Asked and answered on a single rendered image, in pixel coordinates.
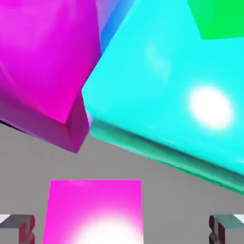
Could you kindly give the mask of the small green cube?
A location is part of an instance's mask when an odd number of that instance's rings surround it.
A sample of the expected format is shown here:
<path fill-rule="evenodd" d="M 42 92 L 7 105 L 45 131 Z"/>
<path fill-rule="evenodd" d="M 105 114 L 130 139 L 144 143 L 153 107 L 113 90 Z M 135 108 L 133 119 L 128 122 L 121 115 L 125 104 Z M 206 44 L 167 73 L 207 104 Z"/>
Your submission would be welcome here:
<path fill-rule="evenodd" d="M 204 40 L 244 37 L 244 0 L 187 0 Z"/>

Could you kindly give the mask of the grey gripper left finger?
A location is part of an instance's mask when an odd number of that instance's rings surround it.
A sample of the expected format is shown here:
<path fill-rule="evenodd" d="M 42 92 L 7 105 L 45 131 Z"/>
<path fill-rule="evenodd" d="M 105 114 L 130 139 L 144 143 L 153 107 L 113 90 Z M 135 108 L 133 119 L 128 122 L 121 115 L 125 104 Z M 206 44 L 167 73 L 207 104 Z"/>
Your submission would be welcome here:
<path fill-rule="evenodd" d="M 34 227 L 34 215 L 0 214 L 0 244 L 35 244 Z"/>

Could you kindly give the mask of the small magenta cube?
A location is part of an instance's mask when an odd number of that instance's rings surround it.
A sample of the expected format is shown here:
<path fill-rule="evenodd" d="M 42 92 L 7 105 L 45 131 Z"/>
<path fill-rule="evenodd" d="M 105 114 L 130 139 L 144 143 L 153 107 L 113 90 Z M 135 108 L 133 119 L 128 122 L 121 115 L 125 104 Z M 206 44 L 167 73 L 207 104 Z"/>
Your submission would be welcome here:
<path fill-rule="evenodd" d="M 42 244 L 144 244 L 141 180 L 51 180 Z"/>

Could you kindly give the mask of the large blue box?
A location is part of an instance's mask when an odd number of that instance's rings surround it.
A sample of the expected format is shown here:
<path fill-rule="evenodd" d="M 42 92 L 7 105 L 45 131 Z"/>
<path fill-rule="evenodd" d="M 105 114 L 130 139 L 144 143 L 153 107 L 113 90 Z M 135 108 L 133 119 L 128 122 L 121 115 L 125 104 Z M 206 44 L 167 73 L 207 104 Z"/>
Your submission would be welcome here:
<path fill-rule="evenodd" d="M 135 0 L 95 0 L 101 51 L 104 53 Z"/>

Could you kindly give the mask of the large magenta box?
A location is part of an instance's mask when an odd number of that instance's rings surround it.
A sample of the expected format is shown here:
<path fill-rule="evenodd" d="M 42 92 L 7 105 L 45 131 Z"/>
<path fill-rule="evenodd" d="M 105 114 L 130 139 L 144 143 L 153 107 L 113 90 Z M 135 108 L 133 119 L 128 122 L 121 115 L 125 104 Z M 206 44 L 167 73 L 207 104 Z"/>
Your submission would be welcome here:
<path fill-rule="evenodd" d="M 0 123 L 78 152 L 100 57 L 95 0 L 0 0 Z"/>

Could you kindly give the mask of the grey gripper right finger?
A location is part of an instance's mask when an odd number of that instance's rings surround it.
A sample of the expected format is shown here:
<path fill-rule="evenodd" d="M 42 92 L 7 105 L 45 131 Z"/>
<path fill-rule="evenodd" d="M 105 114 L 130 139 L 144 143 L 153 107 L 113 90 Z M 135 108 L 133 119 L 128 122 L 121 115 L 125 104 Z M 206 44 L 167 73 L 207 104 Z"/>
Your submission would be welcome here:
<path fill-rule="evenodd" d="M 244 244 L 244 214 L 210 215 L 209 227 L 209 244 Z"/>

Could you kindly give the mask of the large cyan box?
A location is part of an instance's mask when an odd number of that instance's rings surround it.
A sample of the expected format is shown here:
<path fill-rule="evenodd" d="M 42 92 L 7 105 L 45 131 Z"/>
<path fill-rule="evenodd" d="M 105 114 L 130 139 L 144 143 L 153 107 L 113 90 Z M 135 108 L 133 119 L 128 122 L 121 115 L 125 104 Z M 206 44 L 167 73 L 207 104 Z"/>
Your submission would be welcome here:
<path fill-rule="evenodd" d="M 82 89 L 91 135 L 244 195 L 244 37 L 135 0 Z"/>

